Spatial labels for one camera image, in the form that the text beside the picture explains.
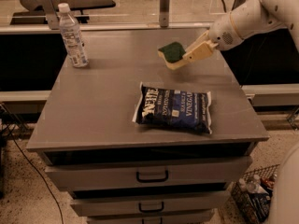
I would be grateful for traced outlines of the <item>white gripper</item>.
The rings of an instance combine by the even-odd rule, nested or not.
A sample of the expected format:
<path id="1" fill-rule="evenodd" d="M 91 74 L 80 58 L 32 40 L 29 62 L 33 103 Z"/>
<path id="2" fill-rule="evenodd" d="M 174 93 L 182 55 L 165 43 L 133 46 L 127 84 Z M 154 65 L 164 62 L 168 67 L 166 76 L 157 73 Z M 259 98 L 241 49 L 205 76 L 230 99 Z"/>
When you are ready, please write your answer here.
<path id="1" fill-rule="evenodd" d="M 176 63 L 169 63 L 165 58 L 164 60 L 169 69 L 176 70 L 186 64 L 211 56 L 216 47 L 218 50 L 229 50 L 242 42 L 243 39 L 235 31 L 232 24 L 231 14 L 228 13 L 216 19 L 209 30 L 202 33 L 185 49 L 186 53 L 182 60 Z"/>

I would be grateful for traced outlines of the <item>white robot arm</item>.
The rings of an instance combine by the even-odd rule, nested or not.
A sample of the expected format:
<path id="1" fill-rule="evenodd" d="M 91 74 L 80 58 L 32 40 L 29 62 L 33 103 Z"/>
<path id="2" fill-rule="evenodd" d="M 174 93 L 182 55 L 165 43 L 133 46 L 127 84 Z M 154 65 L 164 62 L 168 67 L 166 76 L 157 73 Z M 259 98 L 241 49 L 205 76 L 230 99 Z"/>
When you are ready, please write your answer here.
<path id="1" fill-rule="evenodd" d="M 299 0 L 248 0 L 219 17 L 208 31 L 186 48 L 174 61 L 166 60 L 170 69 L 203 60 L 215 49 L 228 50 L 245 39 L 285 27 L 299 49 Z M 270 213 L 265 224 L 299 224 L 299 144 L 285 155 L 278 169 Z"/>

